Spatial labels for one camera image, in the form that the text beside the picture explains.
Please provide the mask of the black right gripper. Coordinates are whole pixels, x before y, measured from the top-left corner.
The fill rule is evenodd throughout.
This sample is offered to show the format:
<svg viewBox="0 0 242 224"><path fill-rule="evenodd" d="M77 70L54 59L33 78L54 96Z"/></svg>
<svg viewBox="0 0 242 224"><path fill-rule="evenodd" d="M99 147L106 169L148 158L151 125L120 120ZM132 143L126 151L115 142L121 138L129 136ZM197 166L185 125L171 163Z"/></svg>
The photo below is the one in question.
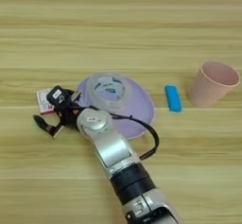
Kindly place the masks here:
<svg viewBox="0 0 242 224"><path fill-rule="evenodd" d="M64 128L78 129L78 116L85 110L78 104L80 92L72 90L54 90L52 92L52 104L54 111L60 119L57 126L49 125L39 115L33 118L36 124L49 135L55 138Z"/></svg>

